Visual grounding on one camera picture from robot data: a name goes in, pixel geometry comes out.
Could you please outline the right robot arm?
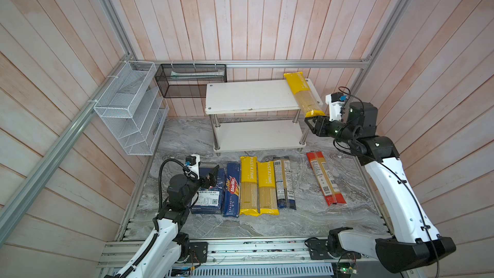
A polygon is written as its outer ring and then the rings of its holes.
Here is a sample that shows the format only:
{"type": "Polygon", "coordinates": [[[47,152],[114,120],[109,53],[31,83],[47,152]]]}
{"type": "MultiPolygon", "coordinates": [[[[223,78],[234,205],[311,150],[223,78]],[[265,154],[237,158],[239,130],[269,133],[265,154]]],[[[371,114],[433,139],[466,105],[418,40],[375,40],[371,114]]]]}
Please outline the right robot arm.
{"type": "Polygon", "coordinates": [[[393,274],[439,264],[457,249],[450,237],[442,236],[427,217],[405,175],[393,141],[376,133],[378,110],[368,102],[352,102],[342,120],[344,102],[335,101],[336,115],[318,109],[307,112],[305,123],[312,134],[344,143],[345,154],[356,157],[373,179],[389,212],[392,236],[358,232],[352,228],[333,229],[328,234],[330,256],[340,258],[356,252],[377,259],[393,274]]]}

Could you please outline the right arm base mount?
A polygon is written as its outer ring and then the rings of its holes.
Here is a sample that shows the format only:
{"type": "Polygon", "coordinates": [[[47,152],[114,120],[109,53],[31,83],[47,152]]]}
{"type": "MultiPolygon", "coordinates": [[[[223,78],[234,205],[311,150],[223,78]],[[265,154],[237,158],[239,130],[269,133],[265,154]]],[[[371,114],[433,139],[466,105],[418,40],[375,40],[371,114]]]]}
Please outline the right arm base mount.
{"type": "Polygon", "coordinates": [[[361,258],[361,254],[358,252],[344,250],[331,235],[325,239],[311,237],[306,239],[304,244],[310,253],[311,260],[339,259],[340,257],[349,259],[361,258]]]}

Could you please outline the red spaghetti bag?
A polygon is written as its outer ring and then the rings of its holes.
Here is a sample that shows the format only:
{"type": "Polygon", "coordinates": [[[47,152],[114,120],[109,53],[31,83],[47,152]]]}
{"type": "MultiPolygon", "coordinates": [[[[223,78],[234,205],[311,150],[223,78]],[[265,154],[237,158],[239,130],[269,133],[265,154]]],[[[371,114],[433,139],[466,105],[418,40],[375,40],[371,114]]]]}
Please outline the red spaghetti bag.
{"type": "Polygon", "coordinates": [[[343,194],[334,176],[329,172],[328,164],[322,152],[309,152],[306,154],[310,166],[319,183],[324,199],[328,206],[346,204],[343,194]]]}

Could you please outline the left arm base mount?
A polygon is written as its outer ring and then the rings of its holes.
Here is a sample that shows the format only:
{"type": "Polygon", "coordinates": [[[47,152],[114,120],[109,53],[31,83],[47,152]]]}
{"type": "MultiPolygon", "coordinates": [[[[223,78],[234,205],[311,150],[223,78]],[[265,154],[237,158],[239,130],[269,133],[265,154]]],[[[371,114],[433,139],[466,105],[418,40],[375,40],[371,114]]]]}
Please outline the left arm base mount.
{"type": "Polygon", "coordinates": [[[181,245],[178,263],[205,263],[208,257],[208,242],[192,242],[181,245]]]}

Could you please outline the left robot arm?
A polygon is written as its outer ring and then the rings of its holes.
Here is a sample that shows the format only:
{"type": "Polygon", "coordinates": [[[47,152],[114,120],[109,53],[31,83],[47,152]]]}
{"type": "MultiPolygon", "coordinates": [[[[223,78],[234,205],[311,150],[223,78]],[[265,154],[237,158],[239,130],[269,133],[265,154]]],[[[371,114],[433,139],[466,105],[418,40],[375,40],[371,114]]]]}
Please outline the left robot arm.
{"type": "Polygon", "coordinates": [[[201,266],[189,235],[182,232],[201,188],[217,185],[220,166],[214,166],[207,175],[201,176],[200,156],[192,154],[182,163],[175,158],[164,160],[158,172],[158,213],[153,218],[153,229],[135,255],[113,277],[177,277],[191,275],[201,266]],[[163,170],[173,162],[182,173],[174,175],[167,188],[168,197],[163,197],[163,170]]]}

